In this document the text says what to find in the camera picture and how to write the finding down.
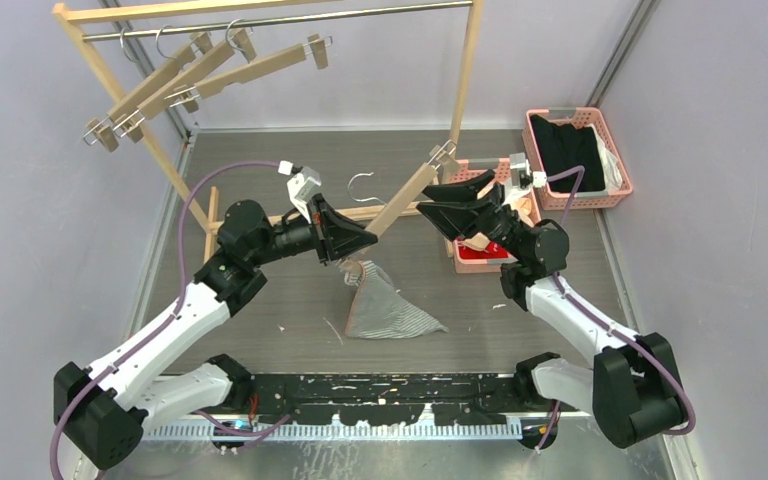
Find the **beige underwear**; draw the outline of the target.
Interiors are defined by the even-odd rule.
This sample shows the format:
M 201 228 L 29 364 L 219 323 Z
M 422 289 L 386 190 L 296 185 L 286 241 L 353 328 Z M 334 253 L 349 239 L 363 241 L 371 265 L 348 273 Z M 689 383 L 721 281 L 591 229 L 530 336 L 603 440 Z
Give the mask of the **beige underwear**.
M 472 213 L 478 212 L 485 204 L 483 198 L 498 185 L 499 183 L 496 180 L 491 180 L 487 185 L 480 189 L 476 199 L 466 203 L 465 207 Z M 512 199 L 503 199 L 500 206 L 508 207 L 510 217 L 516 215 L 518 220 L 525 226 L 534 226 L 537 207 L 531 193 L 515 193 Z M 474 251 L 478 256 L 493 258 L 501 257 L 502 251 L 505 251 L 509 256 L 514 257 L 516 249 L 518 248 L 513 241 L 507 241 L 505 244 L 492 241 L 486 234 L 478 230 L 469 235 L 464 234 L 461 244 L 465 248 Z

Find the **grey striped underwear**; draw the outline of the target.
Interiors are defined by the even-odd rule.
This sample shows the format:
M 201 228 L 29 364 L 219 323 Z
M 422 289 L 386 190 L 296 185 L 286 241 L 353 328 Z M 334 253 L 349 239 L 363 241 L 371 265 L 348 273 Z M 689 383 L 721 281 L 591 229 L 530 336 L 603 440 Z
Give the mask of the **grey striped underwear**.
M 411 339 L 449 328 L 406 300 L 391 278 L 370 260 L 341 264 L 344 283 L 355 289 L 344 334 L 366 340 Z

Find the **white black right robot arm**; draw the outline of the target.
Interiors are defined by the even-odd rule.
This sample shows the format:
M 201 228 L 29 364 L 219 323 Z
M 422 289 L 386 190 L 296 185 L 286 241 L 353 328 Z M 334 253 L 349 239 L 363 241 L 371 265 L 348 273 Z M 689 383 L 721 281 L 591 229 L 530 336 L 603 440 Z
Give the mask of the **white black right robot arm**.
M 505 297 L 544 321 L 588 360 L 575 366 L 553 352 L 521 361 L 513 376 L 518 403 L 527 410 L 562 405 L 591 415 L 604 437 L 627 448 L 656 435 L 686 435 L 696 413 L 685 392 L 669 341 L 642 335 L 583 299 L 562 277 L 570 241 L 552 220 L 529 225 L 504 201 L 495 173 L 429 185 L 421 215 L 448 240 L 485 235 L 513 257 L 500 268 Z

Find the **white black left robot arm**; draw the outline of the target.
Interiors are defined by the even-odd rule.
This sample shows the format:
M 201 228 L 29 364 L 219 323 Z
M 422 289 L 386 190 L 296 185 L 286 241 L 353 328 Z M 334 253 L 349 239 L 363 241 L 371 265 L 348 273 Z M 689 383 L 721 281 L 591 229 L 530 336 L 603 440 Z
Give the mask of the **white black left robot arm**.
M 226 354 L 160 385 L 155 379 L 201 337 L 224 324 L 265 286 L 263 265 L 313 251 L 328 264 L 374 245 L 378 237 L 333 209 L 320 194 L 305 214 L 272 224 L 254 200 L 232 204 L 217 232 L 217 251 L 183 284 L 169 307 L 125 343 L 87 367 L 73 362 L 53 379 L 55 433 L 50 467 L 67 437 L 100 471 L 121 463 L 143 434 L 196 410 L 245 409 L 250 374 Z

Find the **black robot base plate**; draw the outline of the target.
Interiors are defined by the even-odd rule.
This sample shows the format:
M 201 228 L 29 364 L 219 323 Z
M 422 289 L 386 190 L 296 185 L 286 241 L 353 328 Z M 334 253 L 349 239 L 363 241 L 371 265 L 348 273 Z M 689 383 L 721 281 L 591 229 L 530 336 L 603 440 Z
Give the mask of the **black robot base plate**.
M 548 414 L 549 403 L 530 403 L 500 373 L 255 374 L 247 396 L 201 410 L 215 418 L 250 414 L 263 423 L 287 416 L 291 424 L 324 426 L 413 425 L 428 410 L 436 426 L 495 425 L 509 416 Z

